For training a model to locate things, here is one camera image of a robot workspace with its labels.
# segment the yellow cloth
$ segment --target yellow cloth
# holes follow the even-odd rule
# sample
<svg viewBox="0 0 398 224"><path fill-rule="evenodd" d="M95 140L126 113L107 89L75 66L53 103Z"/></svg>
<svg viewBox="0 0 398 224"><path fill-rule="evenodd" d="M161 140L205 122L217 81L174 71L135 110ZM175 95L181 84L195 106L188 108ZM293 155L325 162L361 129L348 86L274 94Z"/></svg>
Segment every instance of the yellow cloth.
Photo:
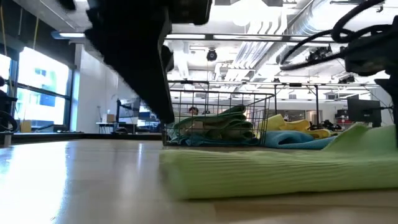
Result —
<svg viewBox="0 0 398 224"><path fill-rule="evenodd" d="M311 131L308 130L310 126L311 124L307 120L286 122L281 114L277 114L266 121L261 121L256 129L261 131L301 131L312 135L315 139L324 139L331 136L330 131L327 129Z"/></svg>

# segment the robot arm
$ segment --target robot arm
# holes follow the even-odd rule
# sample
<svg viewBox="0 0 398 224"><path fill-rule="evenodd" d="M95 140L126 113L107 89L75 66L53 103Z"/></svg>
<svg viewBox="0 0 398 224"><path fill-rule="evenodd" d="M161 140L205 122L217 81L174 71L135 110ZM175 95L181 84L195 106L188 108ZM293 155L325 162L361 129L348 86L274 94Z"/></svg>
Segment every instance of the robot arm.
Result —
<svg viewBox="0 0 398 224"><path fill-rule="evenodd" d="M281 70L294 70L318 63L327 62L336 58L345 60L346 71L357 73L360 76L371 76L383 70L390 75L389 79L378 79L375 82L380 85L388 94L393 102L394 123L398 122L398 16L395 16L391 25L375 25L353 32L343 27L353 17L364 10L383 3L384 0L362 1L358 6L343 16L332 30L326 30L312 37L305 39L297 44L280 61ZM336 43L348 44L340 52L326 58L312 60L299 64L285 64L288 57L299 47L307 42L324 35L331 35ZM398 143L398 126L396 125L396 138Z"/></svg>
<svg viewBox="0 0 398 224"><path fill-rule="evenodd" d="M73 0L57 1L69 11L76 10ZM87 10L92 23L85 31L87 39L160 120L173 122L167 72L174 61L164 39L172 23L207 23L212 0L90 2L95 4Z"/></svg>

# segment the camera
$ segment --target camera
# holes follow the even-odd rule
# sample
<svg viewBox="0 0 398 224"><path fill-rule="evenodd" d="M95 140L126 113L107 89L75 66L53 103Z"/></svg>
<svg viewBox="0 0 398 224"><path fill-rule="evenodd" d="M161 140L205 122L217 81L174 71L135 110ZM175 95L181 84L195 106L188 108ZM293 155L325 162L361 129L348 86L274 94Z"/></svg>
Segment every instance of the camera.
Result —
<svg viewBox="0 0 398 224"><path fill-rule="evenodd" d="M217 53L215 49L210 49L209 52L207 52L207 61L209 62L214 62L217 60Z"/></svg>

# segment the blue cloth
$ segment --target blue cloth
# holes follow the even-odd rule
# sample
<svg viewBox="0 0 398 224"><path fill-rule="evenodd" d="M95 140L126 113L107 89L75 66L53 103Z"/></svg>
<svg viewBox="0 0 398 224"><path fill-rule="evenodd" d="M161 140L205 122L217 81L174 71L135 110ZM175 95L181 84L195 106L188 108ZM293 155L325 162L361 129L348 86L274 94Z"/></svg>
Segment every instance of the blue cloth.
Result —
<svg viewBox="0 0 398 224"><path fill-rule="evenodd" d="M314 139L300 131L267 131L261 144L274 149L323 149L336 137Z"/></svg>
<svg viewBox="0 0 398 224"><path fill-rule="evenodd" d="M257 146L259 140L257 138L241 140L241 141L225 141L225 140L213 140L205 138L199 134L193 134L191 136L180 136L174 140L179 145L186 146Z"/></svg>

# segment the cardboard box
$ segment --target cardboard box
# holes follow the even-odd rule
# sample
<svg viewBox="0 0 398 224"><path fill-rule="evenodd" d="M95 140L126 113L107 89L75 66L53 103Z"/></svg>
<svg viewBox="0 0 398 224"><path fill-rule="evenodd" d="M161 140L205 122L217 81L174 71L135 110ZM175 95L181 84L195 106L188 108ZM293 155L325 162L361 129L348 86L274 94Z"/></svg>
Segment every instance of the cardboard box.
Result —
<svg viewBox="0 0 398 224"><path fill-rule="evenodd" d="M21 121L19 124L19 128L22 133L31 133L32 132L32 121Z"/></svg>
<svg viewBox="0 0 398 224"><path fill-rule="evenodd" d="M113 123L116 121L116 116L114 114L104 114L102 115L103 123Z"/></svg>

